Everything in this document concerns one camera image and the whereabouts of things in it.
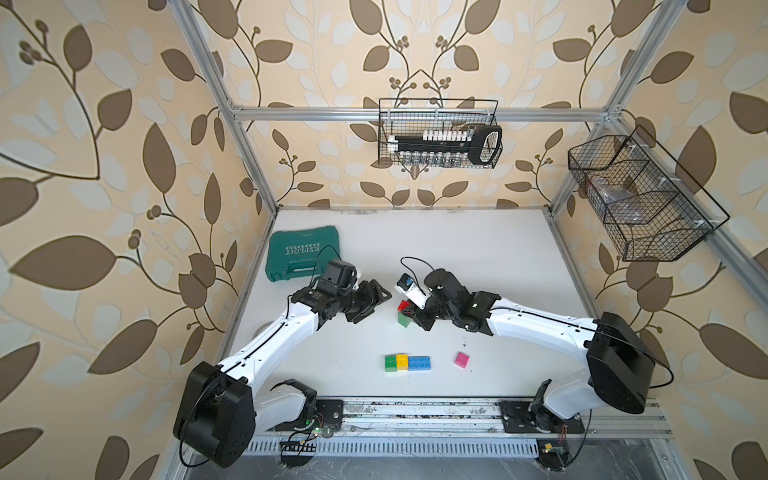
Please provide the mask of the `yellow lego brick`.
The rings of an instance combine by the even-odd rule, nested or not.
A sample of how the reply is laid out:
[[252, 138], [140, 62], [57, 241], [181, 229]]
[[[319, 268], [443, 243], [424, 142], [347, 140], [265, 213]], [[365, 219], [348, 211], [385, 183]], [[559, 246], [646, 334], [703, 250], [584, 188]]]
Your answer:
[[404, 354], [395, 356], [395, 368], [397, 372], [409, 370], [409, 357]]

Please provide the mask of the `black white socket tool set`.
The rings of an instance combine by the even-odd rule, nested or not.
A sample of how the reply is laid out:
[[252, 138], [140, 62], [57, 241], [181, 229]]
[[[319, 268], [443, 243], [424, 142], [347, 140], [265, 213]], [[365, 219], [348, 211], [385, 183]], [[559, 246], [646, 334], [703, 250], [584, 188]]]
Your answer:
[[390, 135], [384, 153], [406, 166], [494, 168], [502, 152], [499, 125], [470, 125], [465, 130], [425, 130], [421, 135]]

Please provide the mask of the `blue lego brick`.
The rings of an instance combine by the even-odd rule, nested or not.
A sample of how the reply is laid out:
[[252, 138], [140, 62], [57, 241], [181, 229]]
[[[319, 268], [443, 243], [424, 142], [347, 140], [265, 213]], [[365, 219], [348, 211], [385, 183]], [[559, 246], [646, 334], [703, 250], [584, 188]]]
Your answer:
[[431, 359], [429, 356], [409, 356], [407, 360], [407, 369], [409, 371], [429, 371], [431, 369]]

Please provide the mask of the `pink lego brick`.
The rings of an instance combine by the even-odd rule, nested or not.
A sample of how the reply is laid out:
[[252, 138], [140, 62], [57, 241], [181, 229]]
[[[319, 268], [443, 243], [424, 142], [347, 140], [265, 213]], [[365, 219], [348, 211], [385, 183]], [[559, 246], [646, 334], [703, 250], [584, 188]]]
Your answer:
[[470, 357], [467, 354], [463, 352], [458, 352], [454, 359], [454, 364], [459, 368], [466, 369], [468, 366], [469, 360], [470, 360]]

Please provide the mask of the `aluminium front rail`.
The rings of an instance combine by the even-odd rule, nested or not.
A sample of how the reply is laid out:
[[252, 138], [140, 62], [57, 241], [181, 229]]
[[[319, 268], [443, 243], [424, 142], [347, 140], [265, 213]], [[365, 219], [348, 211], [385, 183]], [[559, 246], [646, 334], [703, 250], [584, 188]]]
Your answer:
[[499, 402], [529, 400], [524, 397], [319, 397], [345, 402], [344, 419], [335, 436], [362, 437], [530, 437], [575, 439], [671, 439], [671, 427], [656, 402], [643, 413], [628, 414], [611, 407], [583, 411], [583, 434], [507, 434], [503, 430]]

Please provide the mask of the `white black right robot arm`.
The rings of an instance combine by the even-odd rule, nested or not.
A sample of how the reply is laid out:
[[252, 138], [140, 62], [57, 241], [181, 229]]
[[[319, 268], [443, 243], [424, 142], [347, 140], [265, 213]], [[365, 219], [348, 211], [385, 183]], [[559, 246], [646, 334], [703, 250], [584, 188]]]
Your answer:
[[403, 274], [395, 288], [407, 299], [404, 315], [424, 330], [449, 321], [469, 333], [524, 340], [580, 364], [580, 370], [538, 387], [526, 419], [539, 430], [599, 407], [633, 415], [646, 408], [661, 362], [616, 314], [595, 319], [529, 308], [496, 293], [471, 292], [445, 269], [430, 272], [423, 282]]

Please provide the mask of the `green lego brick front row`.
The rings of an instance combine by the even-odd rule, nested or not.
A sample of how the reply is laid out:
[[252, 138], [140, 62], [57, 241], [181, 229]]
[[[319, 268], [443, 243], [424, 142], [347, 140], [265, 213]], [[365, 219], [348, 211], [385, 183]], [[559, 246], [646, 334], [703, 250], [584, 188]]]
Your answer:
[[396, 355], [387, 355], [384, 357], [384, 370], [386, 372], [396, 372], [398, 370]]

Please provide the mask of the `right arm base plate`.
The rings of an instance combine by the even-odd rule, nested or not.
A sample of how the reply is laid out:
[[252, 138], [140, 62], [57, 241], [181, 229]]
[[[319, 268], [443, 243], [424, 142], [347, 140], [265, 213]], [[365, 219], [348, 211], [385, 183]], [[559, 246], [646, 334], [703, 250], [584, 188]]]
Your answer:
[[562, 420], [544, 407], [532, 407], [530, 400], [502, 400], [499, 409], [507, 434], [583, 434], [586, 429], [581, 418]]

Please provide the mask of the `green plastic tool case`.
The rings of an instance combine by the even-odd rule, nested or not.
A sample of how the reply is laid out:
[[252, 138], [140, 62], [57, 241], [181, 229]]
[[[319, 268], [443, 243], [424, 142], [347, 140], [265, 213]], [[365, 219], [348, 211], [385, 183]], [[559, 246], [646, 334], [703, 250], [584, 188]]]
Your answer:
[[321, 275], [330, 260], [340, 259], [334, 226], [277, 231], [270, 239], [265, 266], [271, 282]]

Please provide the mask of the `plastic bag in basket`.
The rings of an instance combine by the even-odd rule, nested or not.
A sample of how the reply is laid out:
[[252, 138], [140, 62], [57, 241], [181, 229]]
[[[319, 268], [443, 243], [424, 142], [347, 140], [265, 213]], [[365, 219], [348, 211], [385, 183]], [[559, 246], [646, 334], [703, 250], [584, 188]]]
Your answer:
[[612, 184], [602, 176], [593, 177], [592, 185], [599, 199], [597, 212], [603, 221], [630, 225], [646, 222], [637, 193]]

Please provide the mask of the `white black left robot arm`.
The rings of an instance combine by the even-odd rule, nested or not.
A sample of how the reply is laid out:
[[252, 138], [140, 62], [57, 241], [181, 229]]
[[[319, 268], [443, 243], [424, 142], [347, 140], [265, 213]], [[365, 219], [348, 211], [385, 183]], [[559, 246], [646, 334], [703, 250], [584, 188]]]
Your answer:
[[206, 461], [227, 468], [257, 432], [287, 424], [305, 432], [322, 421], [315, 389], [295, 379], [259, 393], [276, 367], [328, 320], [343, 314], [357, 323], [392, 294], [375, 280], [351, 287], [305, 287], [286, 299], [284, 312], [237, 353], [189, 374], [173, 435]]

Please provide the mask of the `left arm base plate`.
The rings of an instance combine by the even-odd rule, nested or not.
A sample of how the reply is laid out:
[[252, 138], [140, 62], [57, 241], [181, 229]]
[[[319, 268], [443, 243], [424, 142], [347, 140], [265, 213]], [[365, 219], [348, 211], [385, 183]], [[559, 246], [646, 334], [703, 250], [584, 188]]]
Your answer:
[[344, 419], [344, 406], [345, 402], [341, 399], [321, 398], [313, 405], [305, 406], [298, 419], [280, 424], [275, 430], [306, 432], [319, 428], [339, 431]]

